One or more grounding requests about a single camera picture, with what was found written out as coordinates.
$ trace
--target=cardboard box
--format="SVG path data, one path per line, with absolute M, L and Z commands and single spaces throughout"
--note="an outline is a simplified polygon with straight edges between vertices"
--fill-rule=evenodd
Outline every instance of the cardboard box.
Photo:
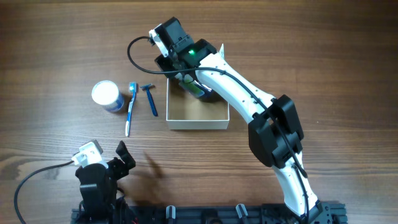
M 226 129 L 229 103 L 205 103 L 167 79 L 166 122 L 169 129 Z

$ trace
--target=handle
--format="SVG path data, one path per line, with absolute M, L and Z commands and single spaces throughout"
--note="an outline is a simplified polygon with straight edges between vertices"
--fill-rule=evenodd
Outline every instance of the handle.
M 130 136 L 130 121 L 126 121 L 126 137 Z
M 132 114 L 132 105 L 133 105 L 134 101 L 130 101 L 129 103 L 129 109 L 127 111 L 127 121 L 131 121 L 131 114 Z
M 152 110 L 152 113 L 154 114 L 154 116 L 157 116 L 157 111 L 156 111 L 154 99 L 152 98 L 152 95 L 151 95 L 149 89 L 147 89 L 147 96 L 148 96 L 148 101 L 149 101 L 149 105 L 150 105 L 150 108 Z

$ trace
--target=white bracket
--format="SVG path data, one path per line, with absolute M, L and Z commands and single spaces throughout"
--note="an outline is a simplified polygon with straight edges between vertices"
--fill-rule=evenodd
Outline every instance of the white bracket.
M 149 31 L 149 37 L 151 37 L 154 40 L 156 46 L 159 48 L 160 52 L 162 52 L 163 57 L 167 57 L 169 56 L 169 51 L 167 50 L 166 46 L 163 44 L 160 37 L 157 35 L 155 29 Z
M 81 165 L 83 168 L 95 163 L 102 164 L 105 168 L 108 168 L 108 164 L 102 160 L 102 152 L 103 150 L 97 140 L 92 140 L 80 146 L 79 152 L 72 157 L 72 160 L 76 166 Z

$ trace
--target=razor head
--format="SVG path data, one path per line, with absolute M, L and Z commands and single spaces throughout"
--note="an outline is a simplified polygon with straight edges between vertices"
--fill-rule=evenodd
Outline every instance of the razor head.
M 148 85 L 144 85 L 144 86 L 140 86 L 141 90 L 147 90 L 150 87 L 154 86 L 152 83 L 148 84 Z

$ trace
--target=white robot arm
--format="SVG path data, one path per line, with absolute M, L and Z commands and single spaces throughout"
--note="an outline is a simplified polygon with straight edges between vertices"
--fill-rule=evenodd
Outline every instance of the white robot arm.
M 207 41 L 201 39 L 194 43 L 174 17 L 151 30 L 149 35 L 130 43 L 127 56 L 131 63 L 147 73 L 177 78 L 181 86 L 187 84 L 185 77 L 188 77 L 191 80 L 188 84 L 194 82 L 194 88 L 199 90 L 191 93 L 202 91 L 195 95 L 197 98 L 202 100 L 215 91 L 232 105 L 249 125 L 249 146 L 253 154 L 275 171 L 286 206 L 297 217 L 306 217 L 308 221 L 313 213 L 311 209 L 319 201 L 303 169 L 300 143 L 303 131 L 293 101 L 285 95 L 277 99 L 249 83 Z M 162 72 L 146 70 L 132 60 L 131 45 L 140 39 L 148 39 L 158 46 L 162 54 L 155 62 Z
M 222 56 L 217 54 L 209 54 L 200 62 L 201 67 L 212 67 L 225 70 L 231 75 L 234 75 L 241 82 L 243 82 L 262 102 L 270 107 L 272 104 L 272 99 L 275 97 L 259 90 L 254 85 L 249 83 L 245 78 L 243 78 L 238 72 L 231 68 Z M 261 114 L 264 109 L 256 103 L 250 96 L 250 94 L 243 89 L 241 85 L 238 85 L 234 80 L 226 75 L 222 75 L 219 72 L 208 71 L 208 70 L 198 70 L 196 71 L 198 80 L 205 84 L 206 86 L 212 88 L 220 96 L 222 96 L 230 105 L 232 105 L 236 111 L 243 117 L 243 119 L 250 123 L 253 120 L 253 114 Z M 302 153 L 296 154 L 297 159 L 302 165 Z M 279 184 L 282 187 L 285 197 L 285 204 L 291 209 L 296 215 L 301 216 L 305 213 L 305 199 L 304 193 L 300 186 L 299 177 L 297 176 L 295 169 L 292 168 L 294 164 L 293 157 L 291 157 L 286 163 L 285 167 L 282 169 L 272 166 L 275 174 L 278 178 Z M 303 176 L 302 180 L 305 186 L 305 190 L 308 195 L 309 209 L 315 206 L 318 198 L 312 192 L 308 180 Z

